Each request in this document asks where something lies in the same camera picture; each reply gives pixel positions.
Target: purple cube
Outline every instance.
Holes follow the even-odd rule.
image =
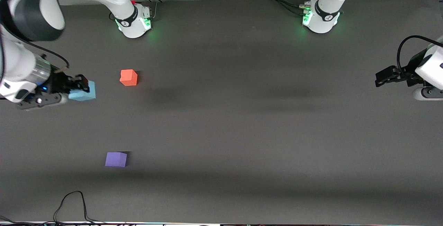
[[[108,167],[125,167],[126,153],[123,152],[108,152],[106,155],[105,166]]]

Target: red foam cube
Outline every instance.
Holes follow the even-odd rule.
[[[122,70],[120,72],[120,82],[125,86],[137,85],[137,73],[134,70]]]

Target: block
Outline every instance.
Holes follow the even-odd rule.
[[[72,90],[68,98],[71,100],[85,101],[95,99],[95,82],[88,81],[89,92],[84,92],[83,90]]]
[[[134,70],[122,70],[120,72],[120,82],[125,86],[137,85],[137,73]]]
[[[123,152],[108,152],[105,166],[123,168],[126,166],[126,156]]]

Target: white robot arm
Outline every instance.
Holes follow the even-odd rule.
[[[400,66],[400,52],[404,43],[411,38],[426,40],[432,45],[411,58],[408,65]],[[416,100],[443,100],[443,44],[422,36],[409,36],[400,43],[397,52],[397,66],[389,66],[375,74],[375,86],[386,83],[406,81],[408,87],[422,84],[415,89]]]
[[[340,8],[345,0],[310,0],[311,10],[306,14],[303,25],[316,33],[329,32],[337,24]]]
[[[56,40],[65,28],[58,0],[0,0],[2,99],[20,109],[65,103],[73,90],[90,92],[84,76],[72,78],[23,43]]]
[[[128,38],[141,37],[151,29],[149,7],[131,0],[90,0],[104,4],[116,18],[118,28]]]

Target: gray mat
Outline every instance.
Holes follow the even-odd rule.
[[[64,35],[42,45],[95,81],[97,99],[0,104],[1,214],[49,220],[82,190],[106,221],[443,224],[442,103],[374,85],[403,38],[442,34],[438,0],[343,10],[316,35],[272,0],[165,2],[129,40],[104,6],[64,7]],[[425,47],[408,43],[403,62]],[[130,165],[105,168],[113,151],[131,151]],[[60,220],[81,219],[67,199]]]

